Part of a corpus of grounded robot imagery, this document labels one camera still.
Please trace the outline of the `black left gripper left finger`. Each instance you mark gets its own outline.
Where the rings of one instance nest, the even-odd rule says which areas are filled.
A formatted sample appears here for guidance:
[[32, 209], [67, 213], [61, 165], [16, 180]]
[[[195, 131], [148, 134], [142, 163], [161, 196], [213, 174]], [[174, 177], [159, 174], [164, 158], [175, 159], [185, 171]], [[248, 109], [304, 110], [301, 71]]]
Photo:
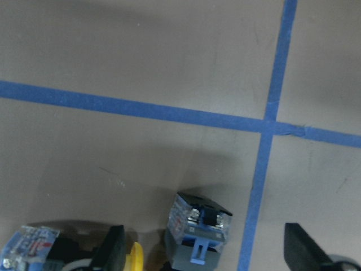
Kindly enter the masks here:
[[126, 262], [125, 229], [111, 226], [90, 263], [90, 270], [123, 270]]

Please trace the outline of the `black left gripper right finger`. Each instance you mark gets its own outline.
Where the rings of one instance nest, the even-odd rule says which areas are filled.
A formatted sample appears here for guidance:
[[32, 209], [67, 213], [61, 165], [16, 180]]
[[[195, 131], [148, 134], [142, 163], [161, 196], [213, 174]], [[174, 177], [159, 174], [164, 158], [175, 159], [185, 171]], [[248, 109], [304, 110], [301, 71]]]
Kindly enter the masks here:
[[285, 223], [283, 255], [292, 271], [333, 270], [334, 262], [298, 223]]

